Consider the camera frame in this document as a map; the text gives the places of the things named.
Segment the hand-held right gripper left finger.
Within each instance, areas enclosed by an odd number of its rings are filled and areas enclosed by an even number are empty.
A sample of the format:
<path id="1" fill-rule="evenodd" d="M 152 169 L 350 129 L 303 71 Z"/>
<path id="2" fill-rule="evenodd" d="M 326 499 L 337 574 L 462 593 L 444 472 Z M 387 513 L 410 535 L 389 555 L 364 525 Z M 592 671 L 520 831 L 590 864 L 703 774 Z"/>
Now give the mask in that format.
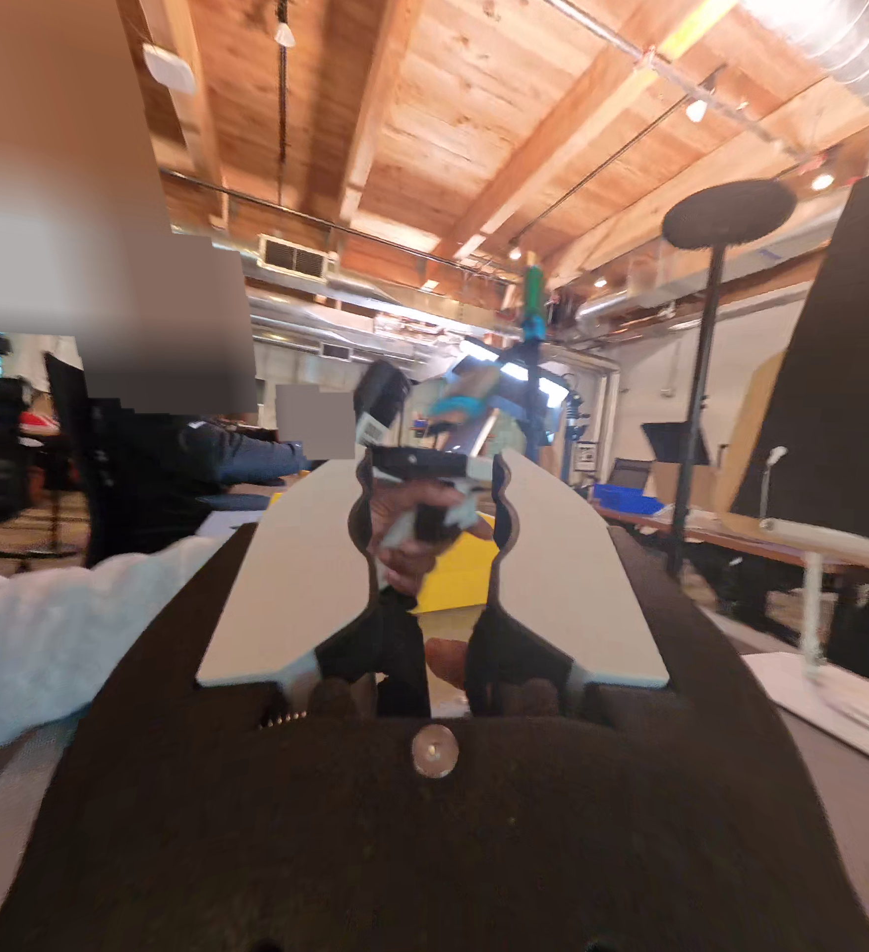
<path id="1" fill-rule="evenodd" d="M 327 679 L 367 681 L 382 716 L 431 714 L 416 601 L 383 587 L 368 452 L 305 477 L 253 533 L 195 675 L 202 687 L 276 684 L 291 712 Z"/>

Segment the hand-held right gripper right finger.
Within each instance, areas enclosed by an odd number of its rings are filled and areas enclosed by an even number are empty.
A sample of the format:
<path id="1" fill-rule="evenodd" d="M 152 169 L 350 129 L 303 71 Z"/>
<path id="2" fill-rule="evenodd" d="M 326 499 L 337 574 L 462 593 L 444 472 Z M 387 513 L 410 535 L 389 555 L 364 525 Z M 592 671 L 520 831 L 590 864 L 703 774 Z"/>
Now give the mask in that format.
<path id="1" fill-rule="evenodd" d="M 494 456 L 498 548 L 467 644 L 475 716 L 501 712 L 502 689 L 544 681 L 564 712 L 590 685 L 663 690 L 670 676 L 609 526 L 592 506 L 513 450 Z"/>

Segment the yellow plastic bin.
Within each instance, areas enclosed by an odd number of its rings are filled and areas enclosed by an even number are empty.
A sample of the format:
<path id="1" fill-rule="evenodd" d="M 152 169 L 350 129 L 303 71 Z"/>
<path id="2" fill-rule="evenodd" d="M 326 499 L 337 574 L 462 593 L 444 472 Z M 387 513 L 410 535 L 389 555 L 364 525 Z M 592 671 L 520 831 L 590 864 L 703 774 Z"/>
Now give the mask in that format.
<path id="1" fill-rule="evenodd" d="M 348 498 L 324 497 L 312 479 L 277 497 L 255 527 L 246 569 L 257 578 L 258 598 L 325 632 L 353 621 L 373 600 L 374 569 L 348 536 Z M 422 612 L 469 608 L 487 599 L 488 573 L 497 546 L 462 534 L 442 554 L 421 588 Z"/>

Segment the person's left forearm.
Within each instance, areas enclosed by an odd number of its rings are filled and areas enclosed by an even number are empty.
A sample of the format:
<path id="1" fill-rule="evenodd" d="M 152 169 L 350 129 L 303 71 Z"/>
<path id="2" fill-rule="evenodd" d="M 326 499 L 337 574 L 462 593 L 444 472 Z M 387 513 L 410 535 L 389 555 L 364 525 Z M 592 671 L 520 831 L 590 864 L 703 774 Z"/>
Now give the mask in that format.
<path id="1" fill-rule="evenodd" d="M 225 541 L 196 536 L 92 568 L 0 576 L 0 747 L 86 708 Z"/>

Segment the person's left hand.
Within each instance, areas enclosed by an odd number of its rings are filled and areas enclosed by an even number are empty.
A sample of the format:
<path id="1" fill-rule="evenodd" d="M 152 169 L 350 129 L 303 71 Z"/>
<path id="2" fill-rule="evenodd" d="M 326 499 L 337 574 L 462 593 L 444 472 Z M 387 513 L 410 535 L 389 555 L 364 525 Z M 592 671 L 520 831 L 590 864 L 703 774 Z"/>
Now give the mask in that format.
<path id="1" fill-rule="evenodd" d="M 377 474 L 369 504 L 369 555 L 384 586 L 415 597 L 438 558 L 462 535 L 490 541 L 493 527 L 470 495 L 443 479 Z"/>

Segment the person's right hand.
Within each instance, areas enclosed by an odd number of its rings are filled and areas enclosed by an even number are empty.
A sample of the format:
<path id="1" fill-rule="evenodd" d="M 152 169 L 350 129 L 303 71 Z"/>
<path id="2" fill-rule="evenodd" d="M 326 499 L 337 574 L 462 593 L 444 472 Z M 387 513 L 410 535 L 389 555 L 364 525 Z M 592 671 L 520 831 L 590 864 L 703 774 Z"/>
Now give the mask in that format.
<path id="1" fill-rule="evenodd" d="M 439 680 L 464 690 L 467 650 L 466 641 L 431 638 L 425 643 L 427 666 Z"/>

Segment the LED light panel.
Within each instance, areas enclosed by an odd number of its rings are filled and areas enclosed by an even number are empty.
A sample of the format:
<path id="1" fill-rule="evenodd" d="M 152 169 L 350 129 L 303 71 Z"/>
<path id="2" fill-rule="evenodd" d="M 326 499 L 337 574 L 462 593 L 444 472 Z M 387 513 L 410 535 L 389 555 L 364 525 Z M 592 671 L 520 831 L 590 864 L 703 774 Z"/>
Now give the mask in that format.
<path id="1" fill-rule="evenodd" d="M 463 338 L 460 356 L 447 372 L 444 396 L 460 396 L 461 409 L 437 439 L 440 448 L 470 456 L 490 457 L 505 448 L 526 452 L 530 407 L 539 415 L 536 462 L 555 472 L 555 445 L 571 397 L 570 381 L 538 366 L 536 395 L 530 395 L 530 371 L 521 356 L 475 338 Z"/>

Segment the blue plastic bin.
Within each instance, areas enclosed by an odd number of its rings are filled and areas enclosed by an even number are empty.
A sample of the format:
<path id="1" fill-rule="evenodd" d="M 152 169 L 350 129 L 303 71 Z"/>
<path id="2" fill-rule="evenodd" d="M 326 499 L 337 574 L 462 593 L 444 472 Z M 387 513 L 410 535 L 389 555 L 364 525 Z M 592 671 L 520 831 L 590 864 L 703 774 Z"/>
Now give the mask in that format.
<path id="1" fill-rule="evenodd" d="M 592 500 L 608 511 L 653 517 L 665 508 L 659 499 L 642 490 L 611 483 L 599 483 L 593 487 Z"/>

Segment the wooden desk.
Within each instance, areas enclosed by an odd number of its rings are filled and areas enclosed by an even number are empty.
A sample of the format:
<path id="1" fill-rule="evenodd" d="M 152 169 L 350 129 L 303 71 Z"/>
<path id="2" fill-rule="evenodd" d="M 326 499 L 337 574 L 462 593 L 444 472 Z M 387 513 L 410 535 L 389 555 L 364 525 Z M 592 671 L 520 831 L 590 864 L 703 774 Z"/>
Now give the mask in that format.
<path id="1" fill-rule="evenodd" d="M 637 529 L 654 530 L 664 536 L 671 534 L 671 525 L 653 517 L 615 511 L 602 506 L 599 502 L 593 502 L 591 505 L 599 515 L 609 522 L 616 522 Z M 686 541 L 711 543 L 732 551 L 767 558 L 785 565 L 797 565 L 801 568 L 806 565 L 806 553 L 803 549 L 776 541 L 761 541 L 743 534 L 717 530 L 687 529 Z M 841 574 L 851 569 L 869 572 L 869 562 L 859 561 L 856 557 L 825 554 L 822 556 L 822 568 L 826 574 Z"/>

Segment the black floor lamp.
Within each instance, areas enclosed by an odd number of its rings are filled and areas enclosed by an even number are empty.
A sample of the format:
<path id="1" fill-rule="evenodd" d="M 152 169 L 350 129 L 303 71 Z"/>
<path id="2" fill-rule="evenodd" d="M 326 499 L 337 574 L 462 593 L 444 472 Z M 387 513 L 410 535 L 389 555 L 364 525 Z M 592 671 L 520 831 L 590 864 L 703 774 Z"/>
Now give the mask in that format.
<path id="1" fill-rule="evenodd" d="M 710 253 L 666 557 L 666 574 L 676 582 L 684 561 L 692 477 L 726 253 L 733 246 L 750 244 L 774 232 L 789 219 L 796 205 L 796 198 L 781 183 L 752 179 L 703 189 L 677 203 L 663 220 L 666 243 L 678 250 L 706 249 Z"/>

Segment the silver air duct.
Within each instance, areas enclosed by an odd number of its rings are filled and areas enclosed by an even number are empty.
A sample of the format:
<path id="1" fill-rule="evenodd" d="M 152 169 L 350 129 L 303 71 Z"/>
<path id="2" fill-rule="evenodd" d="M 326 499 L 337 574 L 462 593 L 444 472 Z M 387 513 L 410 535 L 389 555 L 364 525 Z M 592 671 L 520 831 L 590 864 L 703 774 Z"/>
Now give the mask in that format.
<path id="1" fill-rule="evenodd" d="M 431 312 L 404 303 L 378 302 L 358 299 L 355 303 L 331 299 L 329 303 L 304 300 L 296 295 L 246 288 L 250 313 L 254 317 L 268 316 L 295 325 L 332 327 L 368 333 L 382 325 L 419 327 L 420 333 L 434 335 L 439 332 L 466 334 L 484 337 L 488 334 L 520 339 L 520 328 L 509 321 L 497 318 L 482 308 L 455 310 L 448 315 Z"/>
<path id="2" fill-rule="evenodd" d="M 742 7 L 869 108 L 869 1 L 743 1 Z"/>

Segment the black board with wooden frame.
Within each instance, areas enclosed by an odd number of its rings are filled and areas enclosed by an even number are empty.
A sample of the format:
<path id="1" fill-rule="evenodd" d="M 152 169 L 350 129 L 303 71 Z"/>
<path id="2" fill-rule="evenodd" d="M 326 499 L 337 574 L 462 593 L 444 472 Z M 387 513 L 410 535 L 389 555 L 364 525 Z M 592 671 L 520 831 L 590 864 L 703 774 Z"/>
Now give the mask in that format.
<path id="1" fill-rule="evenodd" d="M 753 374 L 727 448 L 717 514 L 761 541 L 776 541 L 759 521 L 774 446 L 788 454 L 772 471 L 772 515 L 869 538 L 869 177 L 851 189 L 785 351 Z"/>

